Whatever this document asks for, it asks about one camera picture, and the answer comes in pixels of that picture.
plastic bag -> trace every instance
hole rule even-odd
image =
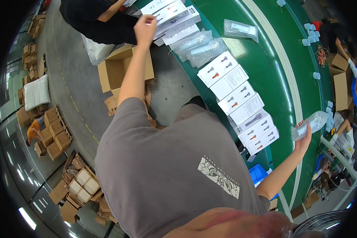
[[[238,21],[224,20],[224,34],[225,36],[237,36],[252,38],[254,41],[259,43],[258,39],[258,27],[250,26]]]
[[[93,40],[87,39],[83,34],[81,35],[92,65],[98,65],[104,61],[115,47],[115,45],[98,44]]]
[[[227,50],[228,48],[222,38],[216,38],[211,40],[209,44],[195,48],[187,52],[185,55],[193,68],[200,68]]]
[[[187,60],[185,54],[188,51],[207,45],[211,40],[213,40],[212,31],[201,31],[170,46],[173,52],[179,56],[180,60],[185,62]]]
[[[312,134],[320,130],[328,120],[328,113],[317,111],[308,117],[301,126],[293,127],[291,129],[292,139],[294,141],[303,139],[307,134],[307,124],[311,126]]]

open cardboard box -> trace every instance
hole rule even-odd
[[[328,54],[327,62],[333,84],[332,90],[335,97],[336,111],[343,111],[349,107],[353,100],[350,90],[353,73],[347,60],[340,54]]]
[[[127,44],[115,50],[98,65],[100,85],[102,86],[103,93],[111,91],[115,97],[119,96],[120,87],[136,49],[137,47]],[[144,79],[148,80],[154,77],[151,54],[148,52],[145,59]]]

bubble wrap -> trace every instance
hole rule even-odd
[[[252,38],[254,41],[259,43],[257,26],[250,26],[247,24],[240,23],[238,21],[225,19],[224,31],[225,36]]]
[[[303,139],[307,134],[307,124],[311,126],[311,132],[315,133],[320,130],[328,120],[328,113],[317,111],[308,117],[301,126],[293,127],[291,129],[292,139],[294,141]]]
[[[209,44],[195,48],[185,55],[193,68],[200,68],[227,50],[228,48],[222,38],[216,38],[210,41]]]
[[[182,62],[185,62],[188,58],[185,54],[197,47],[207,45],[213,40],[212,31],[198,32],[196,35],[180,40],[174,44],[171,44],[171,49],[176,53]]]

